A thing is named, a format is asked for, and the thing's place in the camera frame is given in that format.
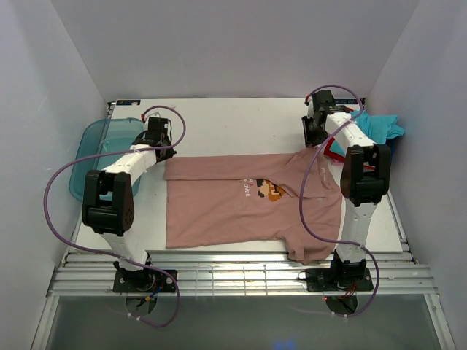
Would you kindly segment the dusty pink t shirt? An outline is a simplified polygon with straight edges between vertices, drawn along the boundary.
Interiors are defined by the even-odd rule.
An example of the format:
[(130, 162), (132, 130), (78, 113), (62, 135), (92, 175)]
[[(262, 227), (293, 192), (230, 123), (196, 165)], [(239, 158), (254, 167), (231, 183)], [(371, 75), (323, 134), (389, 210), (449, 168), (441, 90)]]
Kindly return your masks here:
[(283, 241), (308, 264), (334, 250), (342, 195), (324, 155), (175, 157), (167, 161), (166, 248)]

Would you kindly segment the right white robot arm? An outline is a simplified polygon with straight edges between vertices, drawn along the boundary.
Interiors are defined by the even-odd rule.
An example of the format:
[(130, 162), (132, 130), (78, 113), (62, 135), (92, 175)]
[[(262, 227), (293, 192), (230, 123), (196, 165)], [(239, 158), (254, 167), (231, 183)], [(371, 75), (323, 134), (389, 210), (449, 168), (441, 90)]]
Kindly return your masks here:
[(374, 211), (389, 189), (390, 148), (362, 132), (351, 111), (338, 105), (328, 88), (312, 92), (305, 104), (309, 107), (302, 119), (306, 145), (325, 145), (333, 139), (346, 152), (340, 179), (345, 202), (341, 238), (329, 268), (306, 270), (306, 288), (347, 294), (372, 291), (364, 247)]

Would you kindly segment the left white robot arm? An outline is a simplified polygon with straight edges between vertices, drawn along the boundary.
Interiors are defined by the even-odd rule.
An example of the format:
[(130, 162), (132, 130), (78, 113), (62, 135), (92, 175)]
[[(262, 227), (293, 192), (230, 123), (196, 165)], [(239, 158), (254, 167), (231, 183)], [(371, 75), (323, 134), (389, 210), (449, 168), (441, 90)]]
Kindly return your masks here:
[(176, 271), (150, 269), (152, 261), (138, 234), (131, 228), (135, 207), (133, 185), (159, 162), (172, 158), (171, 121), (149, 117), (147, 128), (130, 147), (130, 152), (101, 170), (85, 176), (82, 222), (100, 235), (113, 254), (116, 292), (173, 292)]

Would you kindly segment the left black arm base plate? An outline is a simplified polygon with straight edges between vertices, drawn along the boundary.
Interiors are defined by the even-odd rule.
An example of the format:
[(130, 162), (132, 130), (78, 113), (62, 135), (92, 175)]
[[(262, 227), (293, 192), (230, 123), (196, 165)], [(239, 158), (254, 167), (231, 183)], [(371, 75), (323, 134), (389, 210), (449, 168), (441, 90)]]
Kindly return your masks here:
[(177, 279), (177, 270), (166, 270), (171, 276), (153, 270), (127, 271), (120, 269), (115, 273), (112, 291), (116, 293), (151, 293), (175, 292), (174, 280)]

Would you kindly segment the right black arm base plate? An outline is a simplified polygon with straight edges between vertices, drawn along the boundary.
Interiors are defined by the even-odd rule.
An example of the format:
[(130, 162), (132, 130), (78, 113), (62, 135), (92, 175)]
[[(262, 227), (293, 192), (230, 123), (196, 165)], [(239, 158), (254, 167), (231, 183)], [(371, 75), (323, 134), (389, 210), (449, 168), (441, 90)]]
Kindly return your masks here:
[(374, 284), (367, 268), (363, 277), (335, 276), (330, 268), (310, 268), (304, 271), (301, 279), (306, 282), (309, 292), (370, 292)]

